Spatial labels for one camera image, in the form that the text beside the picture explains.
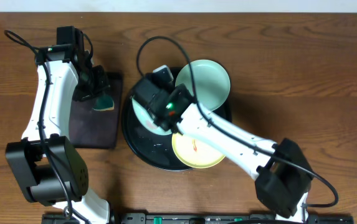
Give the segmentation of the pale green plate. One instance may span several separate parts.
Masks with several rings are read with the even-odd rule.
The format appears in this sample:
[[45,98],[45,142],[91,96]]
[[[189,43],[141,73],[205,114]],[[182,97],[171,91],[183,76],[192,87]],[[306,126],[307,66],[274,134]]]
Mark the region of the pale green plate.
[[231,90],[229,74],[222,65],[212,60],[191,62],[198,101],[210,111],[227,100]]

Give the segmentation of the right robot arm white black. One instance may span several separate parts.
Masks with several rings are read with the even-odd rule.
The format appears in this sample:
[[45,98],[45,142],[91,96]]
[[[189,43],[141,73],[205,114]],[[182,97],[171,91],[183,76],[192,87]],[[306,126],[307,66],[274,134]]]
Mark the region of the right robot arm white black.
[[284,139],[277,144],[244,131],[208,110],[183,84],[142,78],[132,98],[158,127],[206,143],[243,169],[254,180],[258,200],[277,220],[308,218],[312,169],[297,143]]

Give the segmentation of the light blue plate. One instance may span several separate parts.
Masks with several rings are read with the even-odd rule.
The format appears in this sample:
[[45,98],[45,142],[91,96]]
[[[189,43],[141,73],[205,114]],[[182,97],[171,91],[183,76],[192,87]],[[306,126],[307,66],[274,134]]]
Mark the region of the light blue plate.
[[153,119],[151,118],[150,114],[147,110],[144,109],[134,98],[131,99],[134,113],[138,119],[138,121],[145,127],[149,132],[160,135],[160,136],[167,136],[172,134],[171,131],[165,131],[161,127],[154,124]]

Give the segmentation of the yellow plate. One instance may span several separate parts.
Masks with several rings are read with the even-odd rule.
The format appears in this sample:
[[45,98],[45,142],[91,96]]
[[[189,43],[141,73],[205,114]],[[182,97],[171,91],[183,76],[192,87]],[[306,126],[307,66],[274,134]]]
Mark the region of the yellow plate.
[[172,147],[182,163],[196,169],[215,166],[225,158],[225,155],[213,147],[187,135],[173,134]]

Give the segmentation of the green yellow sponge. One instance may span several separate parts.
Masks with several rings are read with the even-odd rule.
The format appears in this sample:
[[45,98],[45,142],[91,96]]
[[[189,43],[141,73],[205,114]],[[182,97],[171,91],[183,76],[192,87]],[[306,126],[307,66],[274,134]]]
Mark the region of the green yellow sponge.
[[95,104],[92,107],[95,111],[111,111],[115,108],[115,102],[113,98],[104,93],[95,100]]

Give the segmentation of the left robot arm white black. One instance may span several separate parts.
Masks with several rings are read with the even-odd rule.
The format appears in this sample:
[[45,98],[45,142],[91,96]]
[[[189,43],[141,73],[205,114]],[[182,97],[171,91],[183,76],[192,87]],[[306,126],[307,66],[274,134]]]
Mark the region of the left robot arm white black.
[[39,83],[32,115],[18,142],[6,146],[6,160],[30,202],[63,211],[47,223],[109,223],[110,205],[89,187],[85,161],[69,138],[72,97],[79,83],[72,44],[39,49]]

